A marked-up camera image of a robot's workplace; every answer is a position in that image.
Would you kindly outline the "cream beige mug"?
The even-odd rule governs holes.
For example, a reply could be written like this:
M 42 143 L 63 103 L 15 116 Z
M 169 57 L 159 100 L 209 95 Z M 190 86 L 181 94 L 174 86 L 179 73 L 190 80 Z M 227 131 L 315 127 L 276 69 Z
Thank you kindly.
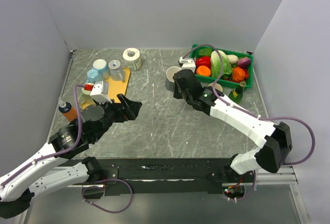
M 210 88 L 211 90 L 213 90 L 213 83 L 209 83 L 207 85 L 207 87 Z M 216 92 L 217 92 L 217 94 L 219 96 L 224 96 L 224 94 L 223 94 L 223 88 L 222 88 L 222 86 L 220 84 L 215 83 L 214 84 L 214 89 L 216 90 Z

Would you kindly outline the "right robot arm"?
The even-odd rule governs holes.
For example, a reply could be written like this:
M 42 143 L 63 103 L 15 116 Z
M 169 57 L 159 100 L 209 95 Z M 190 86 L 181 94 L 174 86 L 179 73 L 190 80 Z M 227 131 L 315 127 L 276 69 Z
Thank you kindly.
M 275 124 L 249 115 L 223 92 L 211 85 L 203 87 L 191 70 L 178 71 L 173 80 L 174 98 L 184 99 L 193 109 L 224 121 L 254 142 L 253 149 L 230 158 L 224 169 L 229 181 L 237 182 L 244 174 L 259 169 L 278 172 L 292 150 L 287 124 Z

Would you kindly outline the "light green mug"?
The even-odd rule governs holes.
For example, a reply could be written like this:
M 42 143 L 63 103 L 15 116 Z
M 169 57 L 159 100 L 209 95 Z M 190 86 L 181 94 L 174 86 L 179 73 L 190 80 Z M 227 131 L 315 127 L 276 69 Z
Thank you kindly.
M 84 87 L 81 88 L 80 97 L 78 102 L 80 103 L 80 108 L 84 110 L 90 105 L 96 105 L 94 99 L 90 96 L 91 91 L 94 87 L 94 83 L 85 83 Z

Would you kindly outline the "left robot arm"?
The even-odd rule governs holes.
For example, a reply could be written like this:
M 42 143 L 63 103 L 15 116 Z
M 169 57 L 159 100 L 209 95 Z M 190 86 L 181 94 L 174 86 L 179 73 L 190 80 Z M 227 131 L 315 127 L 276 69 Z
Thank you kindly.
M 135 120 L 142 107 L 123 94 L 119 103 L 87 106 L 78 117 L 58 130 L 42 148 L 12 172 L 1 177 L 1 217 L 9 219 L 26 211 L 37 198 L 72 184 L 96 184 L 103 170 L 95 157 L 86 157 L 74 166 L 54 174 L 53 168 L 89 149 L 113 123 Z

